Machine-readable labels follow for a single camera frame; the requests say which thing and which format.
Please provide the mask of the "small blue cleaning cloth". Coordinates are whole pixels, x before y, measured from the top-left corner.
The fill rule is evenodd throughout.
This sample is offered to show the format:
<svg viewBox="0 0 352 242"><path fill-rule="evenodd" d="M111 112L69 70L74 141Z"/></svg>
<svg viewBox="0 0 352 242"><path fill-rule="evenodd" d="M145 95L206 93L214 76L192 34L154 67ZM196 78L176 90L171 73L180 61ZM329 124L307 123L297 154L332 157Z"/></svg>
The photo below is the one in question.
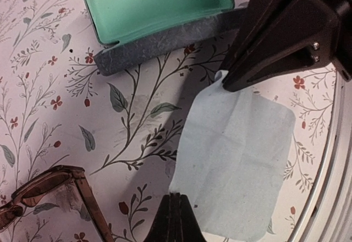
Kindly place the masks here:
<svg viewBox="0 0 352 242"><path fill-rule="evenodd" d="M295 127L293 111L223 88L227 71L194 99L169 191L188 197L203 232L258 241L267 232Z"/></svg>

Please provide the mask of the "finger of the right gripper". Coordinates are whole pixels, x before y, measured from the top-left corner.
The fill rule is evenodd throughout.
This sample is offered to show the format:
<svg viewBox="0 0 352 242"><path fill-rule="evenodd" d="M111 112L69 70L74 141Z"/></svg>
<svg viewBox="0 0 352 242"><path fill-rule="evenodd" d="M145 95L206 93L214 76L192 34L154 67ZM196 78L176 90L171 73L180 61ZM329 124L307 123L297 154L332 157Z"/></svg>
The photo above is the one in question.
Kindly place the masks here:
<svg viewBox="0 0 352 242"><path fill-rule="evenodd" d="M231 45L220 70L229 70L247 52L255 39L292 0L250 0L240 30Z"/></svg>
<svg viewBox="0 0 352 242"><path fill-rule="evenodd" d="M264 80L327 65L338 18L322 0L292 0L228 70L223 88L239 91Z"/></svg>

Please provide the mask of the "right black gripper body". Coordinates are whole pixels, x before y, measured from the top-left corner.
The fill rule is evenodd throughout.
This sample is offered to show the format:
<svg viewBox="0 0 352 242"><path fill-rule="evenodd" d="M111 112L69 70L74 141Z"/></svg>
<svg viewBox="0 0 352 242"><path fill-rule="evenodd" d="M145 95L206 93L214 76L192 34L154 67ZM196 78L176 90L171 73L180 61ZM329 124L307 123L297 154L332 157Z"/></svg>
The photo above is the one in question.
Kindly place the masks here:
<svg viewBox="0 0 352 242"><path fill-rule="evenodd" d="M351 0L322 0L334 11L339 29L333 41L331 62L345 81L351 80Z"/></svg>

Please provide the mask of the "blue glasses case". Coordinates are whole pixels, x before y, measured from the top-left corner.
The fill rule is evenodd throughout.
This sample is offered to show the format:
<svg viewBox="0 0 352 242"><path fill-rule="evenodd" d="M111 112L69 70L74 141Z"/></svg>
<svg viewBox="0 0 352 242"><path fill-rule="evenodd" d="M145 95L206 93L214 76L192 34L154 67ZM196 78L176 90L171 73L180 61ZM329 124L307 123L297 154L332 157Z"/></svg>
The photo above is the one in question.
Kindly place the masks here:
<svg viewBox="0 0 352 242"><path fill-rule="evenodd" d="M235 0L84 0L104 49L94 56L110 76L152 58L237 31Z"/></svg>

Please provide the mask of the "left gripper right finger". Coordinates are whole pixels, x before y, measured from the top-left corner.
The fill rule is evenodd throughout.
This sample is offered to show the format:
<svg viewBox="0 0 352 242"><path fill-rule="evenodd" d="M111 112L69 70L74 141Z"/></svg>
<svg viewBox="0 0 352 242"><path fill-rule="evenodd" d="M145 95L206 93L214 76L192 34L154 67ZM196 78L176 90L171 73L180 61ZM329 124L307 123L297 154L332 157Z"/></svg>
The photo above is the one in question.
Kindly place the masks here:
<svg viewBox="0 0 352 242"><path fill-rule="evenodd" d="M188 197L176 194L175 200L175 241L205 242Z"/></svg>

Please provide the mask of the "brown sunglasses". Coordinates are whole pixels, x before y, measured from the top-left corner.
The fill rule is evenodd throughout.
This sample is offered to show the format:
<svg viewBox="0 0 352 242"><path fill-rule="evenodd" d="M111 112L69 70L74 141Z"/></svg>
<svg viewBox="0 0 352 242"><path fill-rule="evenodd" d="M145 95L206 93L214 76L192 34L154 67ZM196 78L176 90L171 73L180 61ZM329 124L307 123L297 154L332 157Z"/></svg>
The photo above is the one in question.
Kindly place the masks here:
<svg viewBox="0 0 352 242"><path fill-rule="evenodd" d="M83 168L54 166L1 191L1 241L113 241Z"/></svg>

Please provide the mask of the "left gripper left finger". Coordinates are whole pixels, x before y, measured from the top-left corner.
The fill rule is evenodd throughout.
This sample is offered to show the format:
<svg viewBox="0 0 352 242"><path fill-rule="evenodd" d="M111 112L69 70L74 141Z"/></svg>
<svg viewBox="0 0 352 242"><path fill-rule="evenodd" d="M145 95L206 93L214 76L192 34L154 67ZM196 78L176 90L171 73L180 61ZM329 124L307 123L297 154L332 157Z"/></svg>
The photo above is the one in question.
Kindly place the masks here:
<svg viewBox="0 0 352 242"><path fill-rule="evenodd" d="M174 209L175 195L168 194L162 197L158 210L152 222L145 242L169 242L175 239Z"/></svg>

